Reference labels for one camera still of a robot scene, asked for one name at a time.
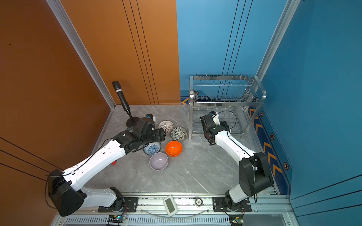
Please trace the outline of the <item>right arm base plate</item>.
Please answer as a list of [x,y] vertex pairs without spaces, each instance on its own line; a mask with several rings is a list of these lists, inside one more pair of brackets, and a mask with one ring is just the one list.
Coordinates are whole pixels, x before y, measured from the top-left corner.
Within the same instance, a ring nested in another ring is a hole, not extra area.
[[251,212],[249,199],[242,200],[238,203],[229,197],[216,196],[212,198],[214,212]]

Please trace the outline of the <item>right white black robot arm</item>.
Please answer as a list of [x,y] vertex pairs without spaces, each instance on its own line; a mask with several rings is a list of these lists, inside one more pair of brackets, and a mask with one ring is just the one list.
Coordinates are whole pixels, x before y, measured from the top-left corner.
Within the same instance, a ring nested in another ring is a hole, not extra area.
[[247,148],[234,138],[230,126],[219,120],[218,113],[212,111],[200,117],[200,122],[209,145],[223,148],[239,166],[238,183],[225,193],[223,209],[237,211],[251,197],[257,201],[258,193],[274,185],[266,155]]

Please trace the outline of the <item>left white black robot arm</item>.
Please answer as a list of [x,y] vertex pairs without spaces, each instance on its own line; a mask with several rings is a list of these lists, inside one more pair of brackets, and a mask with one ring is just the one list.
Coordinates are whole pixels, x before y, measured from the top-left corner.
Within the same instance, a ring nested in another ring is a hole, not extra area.
[[123,212],[125,200],[118,189],[86,188],[85,184],[111,163],[142,149],[146,144],[162,142],[165,137],[164,129],[155,129],[155,122],[143,117],[82,162],[64,171],[51,172],[47,178],[48,196],[60,216],[66,217],[89,207]]

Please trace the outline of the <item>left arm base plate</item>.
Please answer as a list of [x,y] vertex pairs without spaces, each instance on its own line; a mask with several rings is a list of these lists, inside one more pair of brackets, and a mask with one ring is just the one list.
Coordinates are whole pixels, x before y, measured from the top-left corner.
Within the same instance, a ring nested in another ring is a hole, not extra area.
[[137,197],[117,198],[110,207],[99,207],[98,212],[136,212],[138,206]]

